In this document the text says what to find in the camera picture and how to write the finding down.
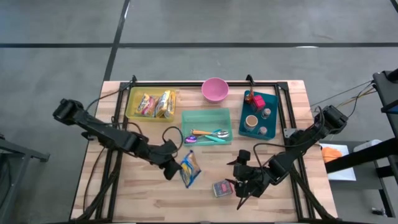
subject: gray floor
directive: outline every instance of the gray floor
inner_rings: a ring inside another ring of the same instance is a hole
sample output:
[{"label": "gray floor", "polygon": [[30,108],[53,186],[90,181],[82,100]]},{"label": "gray floor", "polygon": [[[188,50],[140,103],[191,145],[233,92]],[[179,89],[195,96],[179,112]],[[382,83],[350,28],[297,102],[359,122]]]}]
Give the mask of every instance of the gray floor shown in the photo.
[{"label": "gray floor", "polygon": [[[0,43],[112,42],[123,0],[0,0]],[[121,42],[397,42],[398,13],[389,0],[132,1]],[[33,161],[14,223],[67,220],[86,141],[52,118],[62,98],[98,97],[111,49],[0,49],[0,132],[51,153]],[[305,80],[315,103],[397,68],[398,48],[119,49],[111,80]],[[321,104],[338,104],[358,90]],[[358,107],[336,140],[392,137],[377,95]],[[342,108],[351,112],[352,105]],[[389,181],[393,192],[397,186]],[[396,223],[370,215],[377,192],[333,189],[345,220]]]}]

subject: wooden tabletop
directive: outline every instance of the wooden tabletop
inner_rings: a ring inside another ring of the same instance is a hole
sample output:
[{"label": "wooden tabletop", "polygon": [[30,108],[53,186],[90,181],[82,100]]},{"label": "wooden tabletop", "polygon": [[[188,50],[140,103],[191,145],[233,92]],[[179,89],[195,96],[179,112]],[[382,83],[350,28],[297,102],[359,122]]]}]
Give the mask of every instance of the wooden tabletop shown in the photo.
[{"label": "wooden tabletop", "polygon": [[[298,128],[305,129],[313,123],[307,92],[302,80],[287,81],[294,115]],[[119,82],[104,82],[101,96],[118,90]],[[193,149],[197,162],[202,170],[195,182],[186,189],[179,173],[170,181],[163,176],[163,171],[150,165],[142,159],[128,155],[123,156],[122,168],[119,178],[118,193],[114,210],[114,222],[289,222],[296,221],[294,200],[290,178],[286,178],[279,185],[270,185],[260,198],[251,197],[238,211],[236,206],[239,199],[234,195],[215,198],[212,184],[224,178],[233,179],[233,167],[226,163],[235,160],[239,149],[252,152],[252,147],[258,139],[240,136],[238,134],[239,119],[242,110],[243,93],[247,87],[230,87],[227,98],[219,103],[212,104],[205,101],[201,95],[200,87],[175,87],[177,89],[176,114],[173,123],[136,123],[141,127],[144,135],[149,137],[150,144],[162,144],[162,133],[169,126],[181,128],[181,114],[183,110],[203,110],[212,108],[229,108],[233,127],[233,142],[226,146],[197,146],[182,147],[179,151],[177,162]],[[254,91],[275,94],[273,87],[255,87]],[[98,103],[96,117],[105,122],[111,122],[114,114],[117,95],[102,99]],[[290,126],[287,114],[285,96],[282,93],[282,104],[285,108],[285,120]],[[121,110],[124,114],[126,99]],[[133,125],[128,130],[136,131]],[[172,139],[176,145],[180,143],[177,131],[170,131],[165,135]],[[277,135],[269,141],[283,144],[278,117]],[[272,146],[259,146],[256,148],[261,161],[266,161],[270,156],[283,151],[283,148]],[[82,214],[83,196],[94,161],[102,147],[98,142],[92,141],[88,145],[83,170],[80,177],[75,203],[71,218]],[[103,175],[106,150],[95,170],[93,180],[88,190],[86,206],[98,193]],[[322,160],[319,147],[313,146],[304,156],[305,167],[311,191],[321,204],[333,216],[337,216],[333,196]],[[252,153],[250,166],[258,166]],[[104,204],[104,212],[108,211],[109,194]],[[300,191],[303,210],[306,205],[303,193]]]}]

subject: yellow bin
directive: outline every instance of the yellow bin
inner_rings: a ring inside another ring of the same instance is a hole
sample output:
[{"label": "yellow bin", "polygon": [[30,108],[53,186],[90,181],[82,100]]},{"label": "yellow bin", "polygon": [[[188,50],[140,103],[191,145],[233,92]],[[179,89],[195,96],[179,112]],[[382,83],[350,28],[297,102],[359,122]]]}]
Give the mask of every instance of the yellow bin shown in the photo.
[{"label": "yellow bin", "polygon": [[164,91],[166,91],[166,90],[170,90],[171,92],[174,92],[175,93],[174,95],[177,97],[175,89],[171,89],[171,88],[133,87],[130,91],[129,103],[127,104],[127,110],[126,110],[126,117],[128,117],[129,119],[137,120],[137,121],[172,122],[174,120],[175,115],[170,116],[169,118],[165,118],[165,117],[148,118],[145,116],[139,116],[137,114],[134,114],[134,112],[138,108],[139,103],[142,100],[142,96],[144,93],[146,93],[150,96],[161,97],[163,95]]}]

